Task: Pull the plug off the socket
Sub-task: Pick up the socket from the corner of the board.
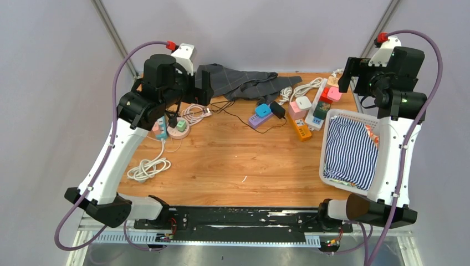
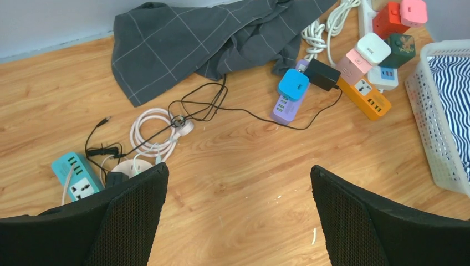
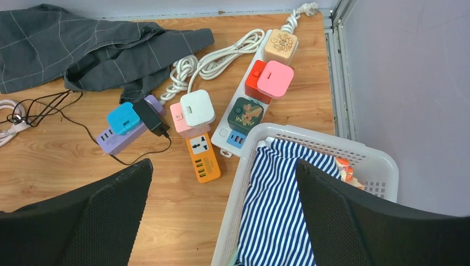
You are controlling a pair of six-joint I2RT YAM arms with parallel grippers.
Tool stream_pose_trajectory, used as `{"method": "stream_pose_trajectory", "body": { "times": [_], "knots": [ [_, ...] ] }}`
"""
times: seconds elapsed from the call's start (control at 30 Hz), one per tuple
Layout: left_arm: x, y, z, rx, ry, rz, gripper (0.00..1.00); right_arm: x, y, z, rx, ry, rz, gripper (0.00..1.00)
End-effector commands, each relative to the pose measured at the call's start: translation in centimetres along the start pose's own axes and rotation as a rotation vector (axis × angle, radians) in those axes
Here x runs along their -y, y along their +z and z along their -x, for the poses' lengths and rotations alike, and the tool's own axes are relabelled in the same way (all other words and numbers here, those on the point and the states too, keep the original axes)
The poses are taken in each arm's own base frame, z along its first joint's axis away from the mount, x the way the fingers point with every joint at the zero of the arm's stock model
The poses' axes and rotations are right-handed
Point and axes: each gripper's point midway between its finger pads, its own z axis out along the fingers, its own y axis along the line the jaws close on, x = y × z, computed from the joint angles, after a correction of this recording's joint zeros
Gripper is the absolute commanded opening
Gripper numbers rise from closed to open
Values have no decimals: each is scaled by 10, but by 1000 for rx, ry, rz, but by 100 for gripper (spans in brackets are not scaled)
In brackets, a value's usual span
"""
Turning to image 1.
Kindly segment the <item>teal power strip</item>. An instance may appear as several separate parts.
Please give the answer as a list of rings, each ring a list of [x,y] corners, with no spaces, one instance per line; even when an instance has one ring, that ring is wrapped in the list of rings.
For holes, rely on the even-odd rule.
[[[157,120],[157,122],[159,123],[159,126],[160,126],[160,133],[159,134],[155,134],[155,137],[157,140],[165,140],[168,138],[168,134],[167,134],[167,122],[166,122],[166,117],[165,116],[162,116],[161,118],[159,118]]]

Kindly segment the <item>pink USB charger plug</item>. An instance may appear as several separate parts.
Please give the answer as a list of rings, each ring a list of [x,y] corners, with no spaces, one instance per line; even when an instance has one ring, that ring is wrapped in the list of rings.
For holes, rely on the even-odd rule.
[[[158,123],[158,122],[155,122],[155,123],[154,123],[153,128],[152,128],[152,131],[153,131],[155,134],[159,134],[159,133],[160,133],[160,126],[159,126],[159,123]]]

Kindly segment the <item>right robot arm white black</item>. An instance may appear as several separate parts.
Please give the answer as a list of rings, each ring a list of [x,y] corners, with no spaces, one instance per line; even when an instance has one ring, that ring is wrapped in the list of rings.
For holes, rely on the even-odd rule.
[[[414,224],[408,177],[416,138],[425,119],[427,96],[415,92],[423,51],[380,48],[372,58],[349,58],[339,79],[347,92],[371,96],[376,116],[331,109],[324,122],[320,178],[349,191],[346,200],[326,199],[319,206],[318,227],[331,231],[343,221],[384,228]]]

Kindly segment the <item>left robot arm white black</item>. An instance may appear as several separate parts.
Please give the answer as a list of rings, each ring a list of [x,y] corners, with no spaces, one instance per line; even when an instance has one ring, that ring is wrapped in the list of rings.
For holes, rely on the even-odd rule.
[[[200,73],[197,85],[182,59],[167,54],[150,56],[144,63],[143,77],[120,98],[107,143],[89,175],[79,187],[68,188],[65,199],[111,228],[137,219],[165,228],[170,221],[166,202],[155,196],[120,195],[117,188],[136,149],[167,108],[180,103],[210,103],[214,94],[211,75],[206,70]]]

